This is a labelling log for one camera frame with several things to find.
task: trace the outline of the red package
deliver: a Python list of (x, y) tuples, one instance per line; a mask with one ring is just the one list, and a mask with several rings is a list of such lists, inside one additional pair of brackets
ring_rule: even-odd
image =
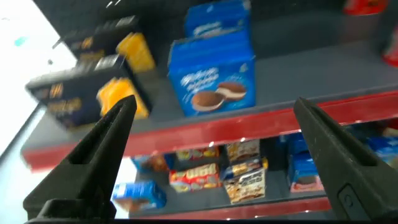
[(388, 5), (388, 0), (347, 0), (344, 13), (352, 16), (364, 16), (380, 13)]
[(221, 187), (220, 173), (215, 163), (181, 172), (171, 170), (169, 181), (177, 192)]
[(383, 59), (394, 67), (398, 67), (398, 26), (392, 33), (391, 43), (384, 52)]

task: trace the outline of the gray shelf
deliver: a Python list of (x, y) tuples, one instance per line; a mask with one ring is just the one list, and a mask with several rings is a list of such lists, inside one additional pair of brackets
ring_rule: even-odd
[(276, 203), (289, 200), (324, 197), (325, 192), (290, 193), (286, 182), (286, 173), (283, 170), (268, 171), (266, 174), (266, 196), (264, 198), (231, 205), (224, 187), (215, 189), (198, 190), (195, 192), (176, 193), (169, 185), (168, 173), (139, 174), (137, 180), (154, 180), (167, 194), (167, 203), (164, 208), (145, 210), (131, 213), (130, 217), (147, 217), (172, 213), (194, 212), (212, 210), (217, 208), (255, 205), (260, 203)]
[[(135, 121), (131, 132), (291, 108), (298, 96), (322, 102), (398, 90), (398, 70), (385, 64), (380, 53), (381, 43), (397, 21), (397, 3), (392, 2), (382, 15), (349, 17), (335, 11), (315, 11), (254, 21), (256, 106), (237, 111), (185, 117), (165, 76), (170, 43), (165, 41), (158, 71), (146, 77), (152, 89), (159, 90), (152, 97), (152, 112), (149, 119)], [(78, 142), (89, 130), (68, 132), (45, 114), (23, 151)]]

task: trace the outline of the store shelf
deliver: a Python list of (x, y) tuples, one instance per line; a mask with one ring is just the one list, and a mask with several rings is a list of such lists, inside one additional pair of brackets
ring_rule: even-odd
[[(257, 106), (196, 118), (184, 117), (164, 79), (150, 118), (133, 123), (125, 156), (293, 133), (298, 96), (319, 102), (342, 124), (397, 117), (397, 75), (368, 41), (265, 58), (256, 64)], [(22, 155), (33, 169), (54, 166), (88, 131), (69, 133), (46, 114)]]
[[(239, 208), (240, 213), (244, 213), (247, 207), (250, 206), (263, 206), (266, 204), (273, 204), (273, 206), (278, 206), (278, 203), (285, 203), (288, 201), (296, 200), (296, 212), (304, 212), (307, 209), (305, 206), (298, 206), (297, 202), (302, 203), (321, 197), (325, 197), (325, 192), (303, 192), (291, 194), (288, 189), (286, 182), (285, 171), (269, 171), (266, 174), (266, 196), (265, 198), (259, 198), (246, 203), (240, 203), (237, 205), (231, 205), (229, 202), (228, 195), (223, 187), (218, 187), (216, 189), (205, 189), (196, 192), (187, 192), (178, 194), (169, 185), (168, 174), (141, 174), (137, 176), (137, 180), (154, 180), (156, 181), (160, 188), (162, 188), (167, 194), (167, 203), (164, 208), (146, 210), (137, 213), (132, 213), (131, 218), (184, 218), (185, 214), (193, 215), (197, 219), (199, 215), (195, 215), (195, 212), (209, 212), (211, 210), (219, 211), (222, 216), (218, 216), (216, 219), (226, 219), (233, 218), (236, 208)], [(328, 210), (327, 206), (318, 207), (316, 210)], [(270, 216), (270, 215), (286, 215), (292, 213), (291, 211), (280, 210), (274, 213), (274, 210), (261, 211), (257, 216)], [(209, 217), (209, 215), (202, 216), (200, 219)]]

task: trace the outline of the product packaging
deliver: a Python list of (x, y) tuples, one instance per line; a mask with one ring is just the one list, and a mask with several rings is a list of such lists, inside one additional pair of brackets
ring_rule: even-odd
[(260, 156), (260, 140), (235, 142), (226, 145), (230, 163)]
[(388, 0), (346, 0), (344, 13), (352, 16), (377, 14), (385, 10)]
[(146, 72), (155, 68), (145, 37), (141, 33), (130, 33), (118, 45), (117, 51), (125, 56), (135, 73)]
[(389, 46), (383, 54), (383, 59), (389, 65), (398, 68), (398, 26), (396, 26), (392, 33)]
[(190, 149), (190, 150), (177, 151), (176, 155), (180, 161), (192, 161), (192, 160), (209, 158), (209, 157), (218, 157), (220, 155), (220, 151), (218, 149), (218, 146), (213, 146), (213, 147), (206, 147), (204, 149)]
[(193, 6), (185, 18), (187, 37), (218, 35), (225, 30), (250, 26), (250, 1), (229, 0)]
[(136, 97), (135, 119), (148, 117), (150, 110), (141, 82), (119, 55), (42, 75), (26, 88), (68, 129), (97, 122), (129, 95)]
[(99, 60), (116, 54), (116, 47), (129, 33), (140, 32), (136, 16), (108, 21), (95, 29), (71, 32), (61, 40), (80, 61)]
[(309, 152), (289, 156), (287, 181), (291, 192), (323, 190), (317, 168)]
[(169, 171), (174, 164), (172, 154), (161, 154), (154, 156), (134, 156), (132, 163), (139, 172), (162, 172)]
[(166, 194), (154, 181), (117, 184), (112, 199), (128, 212), (162, 208), (166, 204)]
[(217, 164), (207, 164), (185, 171), (171, 170), (170, 185), (177, 192), (189, 192), (201, 189), (221, 187)]
[(369, 147), (392, 168), (398, 169), (398, 138), (373, 137), (368, 139)]
[(267, 159), (255, 158), (228, 167), (221, 179), (232, 204), (266, 195)]
[(254, 106), (254, 53), (247, 33), (176, 40), (169, 79), (186, 116)]

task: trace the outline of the yellow product image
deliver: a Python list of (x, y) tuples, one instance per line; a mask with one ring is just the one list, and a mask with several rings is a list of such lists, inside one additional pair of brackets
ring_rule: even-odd
[(98, 90), (97, 100), (101, 105), (101, 116), (104, 116), (120, 99), (130, 95), (134, 95), (137, 102), (137, 111), (134, 119), (147, 118), (149, 115), (148, 109), (128, 78), (112, 78)]
[(131, 69), (136, 72), (146, 72), (155, 68), (155, 62), (150, 53), (145, 37), (141, 33), (130, 33), (116, 47), (119, 54), (125, 56)]

